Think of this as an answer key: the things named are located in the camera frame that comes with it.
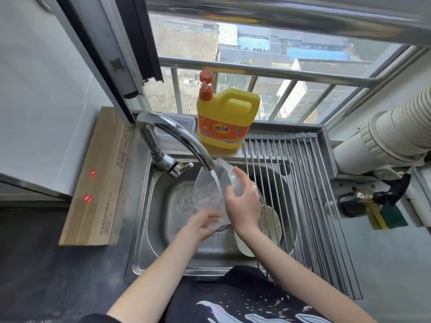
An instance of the sink basin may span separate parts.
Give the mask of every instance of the sink basin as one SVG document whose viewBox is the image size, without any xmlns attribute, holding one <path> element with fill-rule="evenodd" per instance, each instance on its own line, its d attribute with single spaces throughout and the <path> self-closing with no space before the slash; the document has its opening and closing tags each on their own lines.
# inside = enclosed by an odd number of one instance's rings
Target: sink basin
<svg viewBox="0 0 431 323">
<path fill-rule="evenodd" d="M 194 167 L 183 172 L 176 179 L 166 172 L 159 171 L 153 164 L 150 166 L 142 217 L 137 222 L 137 239 L 132 252 L 133 258 L 129 260 L 129 264 L 132 261 L 135 277 L 128 275 L 129 280 L 133 280 L 150 266 L 172 242 L 189 217 L 196 213 L 192 204 L 192 193 L 201 165 L 194 158 L 180 160 L 183 163 L 193 162 Z M 244 162 L 227 162 L 247 172 Z M 256 179 L 254 179 L 252 165 L 248 163 L 251 179 L 255 180 L 261 194 L 264 195 L 266 204 L 273 207 L 281 216 L 280 222 L 284 224 L 285 234 L 281 237 L 280 247 L 287 253 L 291 253 L 297 240 L 291 195 L 286 176 L 280 174 L 280 171 L 283 171 L 279 170 L 276 165 L 273 167 L 274 172 L 269 166 L 267 173 L 266 168 L 261 167 L 259 170 L 255 163 Z M 283 189 L 286 201 L 282 196 Z M 257 261 L 240 252 L 235 241 L 234 230 L 229 227 L 224 231 L 216 232 L 202 243 L 197 254 L 191 259 L 185 274 L 217 277 L 225 274 L 235 265 L 256 266 Z"/>
</svg>

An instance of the blue roof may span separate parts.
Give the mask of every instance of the blue roof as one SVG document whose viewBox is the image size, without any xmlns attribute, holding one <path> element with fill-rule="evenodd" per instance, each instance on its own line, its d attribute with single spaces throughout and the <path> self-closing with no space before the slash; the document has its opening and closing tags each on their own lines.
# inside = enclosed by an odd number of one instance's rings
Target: blue roof
<svg viewBox="0 0 431 323">
<path fill-rule="evenodd" d="M 238 37 L 238 45 L 241 50 L 253 50 L 253 48 L 261 48 L 269 50 L 269 39 L 254 38 L 254 37 Z"/>
<path fill-rule="evenodd" d="M 316 60 L 349 60 L 349 55 L 343 51 L 316 50 L 312 48 L 286 48 L 288 56 L 294 59 L 316 59 Z"/>
</svg>

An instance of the yellow bottle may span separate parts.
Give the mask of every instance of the yellow bottle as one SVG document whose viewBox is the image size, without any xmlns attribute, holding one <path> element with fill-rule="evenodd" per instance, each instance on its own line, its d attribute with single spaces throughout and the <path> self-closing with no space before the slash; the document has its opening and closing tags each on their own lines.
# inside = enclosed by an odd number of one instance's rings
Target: yellow bottle
<svg viewBox="0 0 431 323">
<path fill-rule="evenodd" d="M 240 147 L 259 110 L 260 96 L 235 88 L 213 94 L 209 85 L 213 73 L 204 70 L 199 76 L 202 86 L 197 99 L 198 136 L 209 145 Z"/>
</svg>

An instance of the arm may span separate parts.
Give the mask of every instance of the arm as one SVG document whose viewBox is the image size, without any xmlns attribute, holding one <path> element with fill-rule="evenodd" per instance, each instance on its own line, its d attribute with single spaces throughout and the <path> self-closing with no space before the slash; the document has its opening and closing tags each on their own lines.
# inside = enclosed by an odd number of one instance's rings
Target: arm
<svg viewBox="0 0 431 323">
<path fill-rule="evenodd" d="M 189 219 L 174 241 L 133 282 L 108 311 L 122 323 L 157 323 L 203 240 L 214 231 L 207 225 L 221 215 L 202 211 Z"/>
<path fill-rule="evenodd" d="M 235 172 L 242 179 L 244 194 L 236 197 L 232 188 L 228 187 L 226 211 L 238 236 L 256 255 L 274 281 L 334 323 L 376 323 L 353 301 L 291 258 L 260 231 L 260 197 L 253 187 L 255 184 L 239 168 L 235 168 Z"/>
</svg>

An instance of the window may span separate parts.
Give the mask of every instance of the window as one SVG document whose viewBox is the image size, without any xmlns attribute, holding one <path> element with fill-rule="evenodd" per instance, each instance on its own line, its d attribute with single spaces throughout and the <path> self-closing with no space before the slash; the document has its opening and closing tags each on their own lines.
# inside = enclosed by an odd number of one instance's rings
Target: window
<svg viewBox="0 0 431 323">
<path fill-rule="evenodd" d="M 222 24 L 211 20 L 167 15 L 150 14 L 150 21 L 160 56 L 251 64 L 267 68 L 368 77 L 401 47 L 398 44 L 365 39 L 275 30 L 243 24 Z M 144 91 L 153 110 L 176 112 L 170 69 L 162 68 L 162 72 L 164 84 L 150 80 L 145 83 Z M 184 113 L 196 113 L 196 100 L 200 86 L 199 72 L 200 70 L 177 70 Z M 247 75 L 220 73 L 217 92 L 227 88 L 247 90 L 250 79 Z M 271 115 L 280 98 L 280 87 L 285 82 L 283 79 L 270 77 L 257 79 L 254 92 L 262 98 L 260 110 L 262 118 L 268 118 Z M 310 100 L 316 100 L 327 86 L 327 84 L 311 83 L 310 85 L 308 82 L 298 82 L 293 94 L 289 96 L 289 104 L 292 108 L 290 110 L 292 114 L 288 116 L 289 121 L 297 122 L 304 113 L 307 113 L 307 109 L 314 103 Z M 334 108 L 354 90 L 356 87 L 335 87 L 313 111 L 307 119 L 308 122 L 319 123 L 324 113 Z M 306 103 L 301 101 L 304 95 L 306 97 L 304 99 L 307 99 Z"/>
</svg>

